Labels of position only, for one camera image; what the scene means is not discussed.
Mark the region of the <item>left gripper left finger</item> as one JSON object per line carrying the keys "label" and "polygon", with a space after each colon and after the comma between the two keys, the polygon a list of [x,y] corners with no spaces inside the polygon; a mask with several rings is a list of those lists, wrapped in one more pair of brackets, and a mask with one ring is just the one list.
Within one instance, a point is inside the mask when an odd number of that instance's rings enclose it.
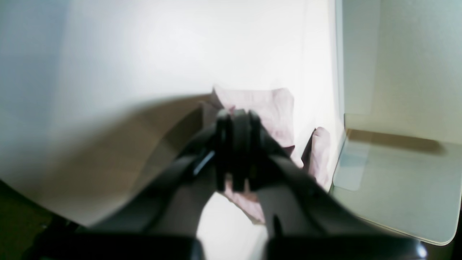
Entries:
{"label": "left gripper left finger", "polygon": [[196,233],[213,194],[226,191],[234,114],[194,136],[172,163],[121,209],[88,227],[39,238],[28,260],[205,260]]}

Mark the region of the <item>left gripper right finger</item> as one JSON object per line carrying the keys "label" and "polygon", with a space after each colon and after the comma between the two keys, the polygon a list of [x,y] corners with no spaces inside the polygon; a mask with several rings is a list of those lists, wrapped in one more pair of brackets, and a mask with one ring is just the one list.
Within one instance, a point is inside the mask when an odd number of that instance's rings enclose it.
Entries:
{"label": "left gripper right finger", "polygon": [[304,173],[258,115],[233,112],[233,191],[256,194],[266,219],[267,260],[425,260],[417,240],[358,219]]}

